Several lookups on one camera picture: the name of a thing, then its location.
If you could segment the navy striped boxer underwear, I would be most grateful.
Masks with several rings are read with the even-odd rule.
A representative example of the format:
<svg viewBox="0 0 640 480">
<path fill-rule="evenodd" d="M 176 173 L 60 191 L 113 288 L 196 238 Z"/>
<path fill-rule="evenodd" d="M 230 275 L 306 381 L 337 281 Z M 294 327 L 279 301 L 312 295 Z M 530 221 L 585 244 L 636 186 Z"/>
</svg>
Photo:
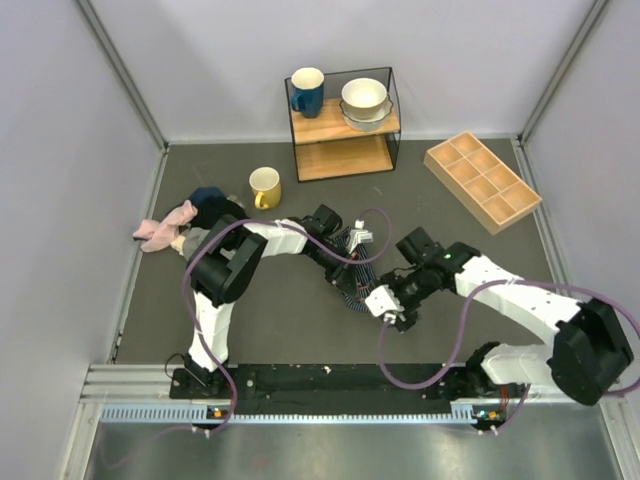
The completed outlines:
<svg viewBox="0 0 640 480">
<path fill-rule="evenodd" d="M 334 244 L 341 253 L 345 253 L 347 250 L 350 231 L 350 227 L 345 227 L 333 237 Z M 351 310 L 369 315 L 370 311 L 365 304 L 365 299 L 375 288 L 376 274 L 374 268 L 371 263 L 367 263 L 352 266 L 352 272 L 355 274 L 356 293 L 349 294 L 342 292 L 341 295 Z"/>
</svg>

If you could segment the wooden compartment tray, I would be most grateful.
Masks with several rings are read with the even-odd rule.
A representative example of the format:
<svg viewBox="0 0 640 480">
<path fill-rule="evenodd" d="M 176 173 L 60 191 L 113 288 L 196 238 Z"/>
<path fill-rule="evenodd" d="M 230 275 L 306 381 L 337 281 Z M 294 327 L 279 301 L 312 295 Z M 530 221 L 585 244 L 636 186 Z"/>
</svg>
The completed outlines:
<svg viewBox="0 0 640 480">
<path fill-rule="evenodd" d="M 428 149 L 424 165 L 492 235 L 541 204 L 541 197 L 469 131 Z"/>
</svg>

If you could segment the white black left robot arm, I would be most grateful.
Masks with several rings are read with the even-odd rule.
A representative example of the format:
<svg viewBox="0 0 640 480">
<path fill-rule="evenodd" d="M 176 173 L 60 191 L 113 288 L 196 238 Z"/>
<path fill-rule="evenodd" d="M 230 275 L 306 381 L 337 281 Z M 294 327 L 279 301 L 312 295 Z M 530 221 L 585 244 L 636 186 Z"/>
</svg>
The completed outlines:
<svg viewBox="0 0 640 480">
<path fill-rule="evenodd" d="M 364 307 L 374 280 L 372 268 L 358 263 L 367 257 L 364 245 L 373 241 L 362 220 L 344 228 L 341 217 L 322 205 L 303 218 L 248 222 L 228 230 L 236 221 L 225 214 L 209 230 L 192 228 L 181 247 L 195 302 L 194 338 L 184 366 L 194 387 L 209 397 L 226 387 L 227 374 L 219 365 L 228 359 L 231 314 L 262 259 L 310 258 L 356 310 Z"/>
</svg>

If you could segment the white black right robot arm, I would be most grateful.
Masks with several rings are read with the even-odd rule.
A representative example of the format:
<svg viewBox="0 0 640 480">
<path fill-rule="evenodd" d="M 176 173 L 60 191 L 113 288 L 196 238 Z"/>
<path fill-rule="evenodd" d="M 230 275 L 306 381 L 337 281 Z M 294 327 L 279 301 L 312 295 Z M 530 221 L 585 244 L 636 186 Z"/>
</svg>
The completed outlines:
<svg viewBox="0 0 640 480">
<path fill-rule="evenodd" d="M 381 276 L 365 300 L 370 313 L 399 331 L 412 327 L 430 295 L 448 290 L 465 303 L 460 322 L 477 301 L 533 333 L 539 344 L 488 342 L 461 367 L 447 361 L 431 380 L 394 385 L 421 390 L 439 387 L 451 400 L 488 396 L 503 386 L 554 386 L 573 401 L 592 406 L 610 393 L 634 355 L 619 322 L 622 310 L 587 294 L 579 301 L 567 287 L 528 282 L 495 264 L 477 249 L 456 242 L 449 248 L 417 228 L 397 248 L 410 263 L 407 275 Z"/>
</svg>

